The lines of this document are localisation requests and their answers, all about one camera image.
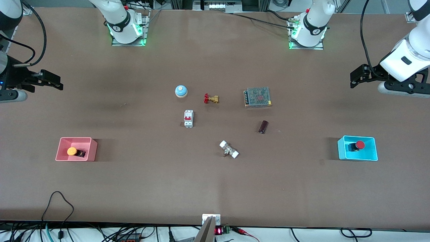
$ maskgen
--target brown table surface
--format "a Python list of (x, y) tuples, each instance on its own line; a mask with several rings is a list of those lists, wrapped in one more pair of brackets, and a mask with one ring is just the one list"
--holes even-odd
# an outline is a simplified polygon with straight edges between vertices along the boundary
[[(0, 105), (1, 219), (38, 220), (60, 190), (79, 221), (199, 224), (220, 213), (243, 226), (430, 228), (429, 100), (380, 94), (378, 83), (350, 89), (366, 61), (359, 15), (333, 15), (325, 49), (307, 51), (289, 50), (283, 28), (215, 11), (163, 11), (147, 46), (111, 47), (97, 9), (37, 10), (48, 45), (31, 70), (60, 75), (64, 91)], [(364, 26), (376, 65), (414, 24), (366, 15)], [(40, 53), (34, 16), (15, 39)], [(243, 91), (261, 86), (273, 107), (245, 109)], [(186, 109), (192, 129), (180, 126)], [(374, 137), (379, 161), (338, 160), (343, 135)], [(60, 137), (97, 139), (97, 162), (55, 161)], [(238, 158), (222, 157), (222, 140)], [(56, 195), (46, 219), (68, 213)]]

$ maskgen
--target capacitor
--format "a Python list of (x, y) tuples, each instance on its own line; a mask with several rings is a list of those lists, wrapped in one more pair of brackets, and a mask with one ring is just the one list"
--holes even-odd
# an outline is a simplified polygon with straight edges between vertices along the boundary
[(261, 123), (260, 129), (258, 130), (258, 132), (259, 133), (265, 133), (268, 124), (269, 124), (269, 122), (267, 122), (266, 120), (263, 120), (263, 122)]

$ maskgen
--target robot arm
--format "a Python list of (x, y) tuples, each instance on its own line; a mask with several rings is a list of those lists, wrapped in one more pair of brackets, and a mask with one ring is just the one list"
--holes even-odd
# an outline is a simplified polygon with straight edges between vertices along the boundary
[(351, 88), (362, 82), (383, 81), (381, 93), (430, 97), (430, 0), (408, 0), (417, 26), (401, 39), (373, 71), (364, 64), (351, 72)]
[(327, 24), (334, 12), (333, 0), (313, 0), (312, 6), (306, 12), (294, 17), (300, 21), (293, 24), (295, 31), (291, 38), (305, 47), (316, 46), (324, 38)]
[(143, 35), (142, 14), (126, 10), (120, 0), (89, 0), (106, 19), (111, 35), (123, 44), (131, 43)]
[[(14, 29), (21, 18), (20, 0), (0, 1), (0, 33), (3, 36), (3, 31)], [(46, 70), (38, 73), (30, 71), (27, 69), (29, 65), (23, 65), (22, 62), (0, 50), (0, 103), (25, 101), (27, 99), (25, 91), (34, 93), (34, 86), (51, 86), (63, 90), (59, 76)]]

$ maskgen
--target blue bin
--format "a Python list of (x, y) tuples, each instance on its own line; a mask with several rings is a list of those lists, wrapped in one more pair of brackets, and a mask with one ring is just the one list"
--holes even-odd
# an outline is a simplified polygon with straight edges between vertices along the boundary
[[(350, 144), (363, 141), (365, 148), (359, 151), (350, 151)], [(343, 136), (338, 140), (339, 159), (351, 161), (378, 161), (375, 138), (360, 136)]]

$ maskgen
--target red button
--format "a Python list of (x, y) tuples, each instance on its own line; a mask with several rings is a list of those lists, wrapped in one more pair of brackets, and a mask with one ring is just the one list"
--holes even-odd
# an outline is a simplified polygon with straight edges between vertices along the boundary
[(355, 146), (359, 149), (364, 149), (365, 144), (363, 141), (359, 140), (359, 141), (357, 141), (357, 143), (355, 143)]

